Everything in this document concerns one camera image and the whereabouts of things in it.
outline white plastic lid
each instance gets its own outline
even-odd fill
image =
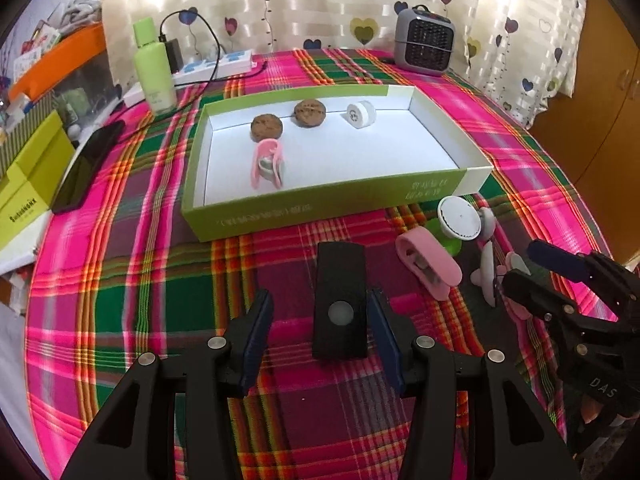
[[[442,232],[449,238],[478,238],[482,222],[476,209],[459,196],[446,196],[438,204],[438,219]]]

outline yellow heart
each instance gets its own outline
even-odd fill
[[[477,56],[478,53],[482,50],[482,46],[478,40],[474,40],[473,38],[469,38],[466,40],[466,46],[469,49],[469,59],[474,56]]]
[[[363,45],[369,43],[380,30],[376,20],[373,18],[367,18],[365,20],[353,18],[349,24],[349,29],[353,37]]]
[[[546,85],[546,91],[553,92],[558,87],[558,78],[551,78],[551,81]]]

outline black phone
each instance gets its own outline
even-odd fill
[[[95,175],[125,126],[124,121],[115,121],[92,133],[58,190],[51,206],[53,214],[66,213],[82,206]]]

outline green bottle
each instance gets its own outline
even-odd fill
[[[174,78],[164,43],[156,38],[154,20],[145,18],[133,24],[138,51],[133,57],[146,102],[155,114],[170,112],[177,105]]]

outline metal screw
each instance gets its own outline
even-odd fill
[[[155,360],[156,360],[156,356],[153,355],[151,352],[145,352],[138,357],[138,362],[143,366],[148,366]]]
[[[209,342],[207,342],[207,345],[209,345],[209,348],[211,348],[212,350],[224,348],[226,345],[226,339],[220,336],[212,337],[211,339],[209,339]]]
[[[418,336],[418,339],[415,340],[415,343],[420,348],[433,348],[436,344],[433,337],[429,337],[428,335]]]
[[[499,350],[489,350],[486,356],[489,358],[489,361],[493,361],[494,363],[501,363],[504,361],[504,354]]]

